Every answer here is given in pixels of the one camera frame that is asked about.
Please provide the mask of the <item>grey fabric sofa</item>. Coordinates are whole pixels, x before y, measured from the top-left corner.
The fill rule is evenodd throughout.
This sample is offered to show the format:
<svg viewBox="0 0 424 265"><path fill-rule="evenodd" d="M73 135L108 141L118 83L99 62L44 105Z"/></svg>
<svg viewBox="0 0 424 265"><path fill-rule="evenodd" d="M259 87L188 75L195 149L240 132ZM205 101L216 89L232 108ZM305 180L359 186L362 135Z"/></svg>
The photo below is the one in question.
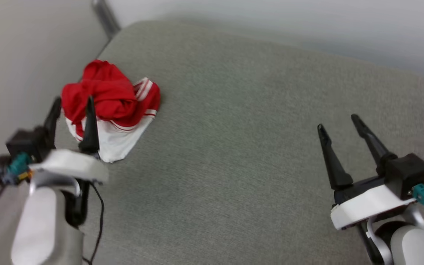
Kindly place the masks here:
<svg viewBox="0 0 424 265"><path fill-rule="evenodd" d="M143 21L99 54L160 87L158 114L98 187L94 265L365 265L338 231L317 126L355 181L376 175L351 121L424 159L424 75L187 25Z"/></svg>

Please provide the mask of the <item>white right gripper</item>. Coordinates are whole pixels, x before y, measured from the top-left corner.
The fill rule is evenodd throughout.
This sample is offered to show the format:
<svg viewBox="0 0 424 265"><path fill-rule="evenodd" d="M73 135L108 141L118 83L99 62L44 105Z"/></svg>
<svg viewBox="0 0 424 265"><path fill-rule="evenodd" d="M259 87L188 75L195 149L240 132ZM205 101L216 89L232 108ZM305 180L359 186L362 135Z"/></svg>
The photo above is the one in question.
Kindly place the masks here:
<svg viewBox="0 0 424 265"><path fill-rule="evenodd" d="M370 130L357 114L351 120L358 135L365 140L377 166L389 153L382 141ZM343 169L337 158L332 141L323 124L317 126L320 146L333 192L334 205L331 209L331 221L337 230L352 227L369 218L382 215L381 220L398 215L414 198L401 200L385 184L382 178L372 177L353 183L352 177Z"/></svg>

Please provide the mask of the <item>red and white t-shirt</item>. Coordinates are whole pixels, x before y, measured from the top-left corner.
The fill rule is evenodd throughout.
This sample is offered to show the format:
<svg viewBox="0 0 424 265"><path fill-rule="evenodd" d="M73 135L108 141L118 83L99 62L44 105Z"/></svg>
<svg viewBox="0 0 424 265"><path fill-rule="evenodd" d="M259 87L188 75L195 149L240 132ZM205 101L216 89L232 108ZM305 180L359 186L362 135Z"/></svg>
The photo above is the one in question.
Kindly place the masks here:
<svg viewBox="0 0 424 265"><path fill-rule="evenodd" d="M99 156L106 163L126 158L158 113L160 88L148 78L131 82L121 70L96 59L78 83L61 92L69 132L77 141L86 133L86 107L93 99L99 135Z"/></svg>

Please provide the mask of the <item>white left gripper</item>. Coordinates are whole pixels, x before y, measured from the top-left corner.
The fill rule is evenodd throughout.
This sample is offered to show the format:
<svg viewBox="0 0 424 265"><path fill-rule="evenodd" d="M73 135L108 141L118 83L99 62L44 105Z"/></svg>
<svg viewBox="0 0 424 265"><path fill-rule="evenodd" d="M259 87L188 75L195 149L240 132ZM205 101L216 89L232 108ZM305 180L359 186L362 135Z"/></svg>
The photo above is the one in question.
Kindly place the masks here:
<svg viewBox="0 0 424 265"><path fill-rule="evenodd" d="M53 150L42 162L31 164L31 170L44 170L77 179L107 183L109 181L107 166L101 160L87 155L98 153L100 149L93 97L89 96L87 101L84 136L79 143L81 153L69 149L55 149L54 138L60 114L61 97L55 97L44 121L46 143Z"/></svg>

